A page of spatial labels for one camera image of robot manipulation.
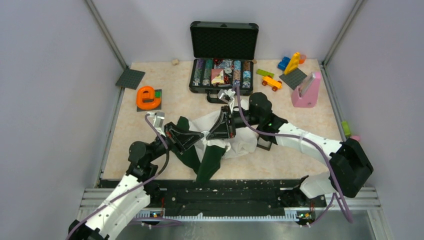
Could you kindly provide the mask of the white and green garment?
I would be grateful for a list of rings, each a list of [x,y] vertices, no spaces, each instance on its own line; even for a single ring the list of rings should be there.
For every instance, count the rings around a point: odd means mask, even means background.
[[[182,130],[206,131],[217,120],[219,111],[213,111],[193,121],[180,116],[176,126]],[[207,183],[221,168],[222,159],[230,159],[251,154],[257,147],[256,134],[247,127],[239,128],[236,136],[225,140],[201,139],[184,153],[179,153],[176,147],[172,152],[188,168],[196,174],[196,182]]]

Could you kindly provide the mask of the black square frame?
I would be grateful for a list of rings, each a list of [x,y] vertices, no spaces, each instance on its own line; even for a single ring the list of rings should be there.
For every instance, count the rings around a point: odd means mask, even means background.
[[[256,147],[265,151],[270,151],[273,145],[273,138],[265,136],[265,138],[258,136]]]

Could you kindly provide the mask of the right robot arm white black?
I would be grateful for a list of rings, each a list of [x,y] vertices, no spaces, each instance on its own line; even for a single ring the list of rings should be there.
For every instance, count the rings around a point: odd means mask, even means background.
[[[272,106],[262,92],[249,97],[247,109],[223,106],[206,139],[228,140],[236,136],[237,129],[252,126],[263,140],[321,161],[328,170],[304,177],[293,192],[293,200],[299,206],[307,206],[313,198],[325,194],[356,197],[374,171],[360,143],[353,138],[333,140],[303,130],[275,115]]]

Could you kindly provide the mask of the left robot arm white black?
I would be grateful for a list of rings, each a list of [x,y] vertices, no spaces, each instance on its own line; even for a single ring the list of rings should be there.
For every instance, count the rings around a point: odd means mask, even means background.
[[[165,156],[168,162],[172,149],[183,154],[206,136],[201,131],[184,130],[173,122],[162,127],[149,126],[156,138],[151,143],[136,141],[129,147],[130,165],[108,197],[88,216],[75,220],[69,227],[68,240],[114,240],[132,222],[133,218],[147,206],[160,202],[160,193],[146,188],[167,167],[161,169],[152,161]]]

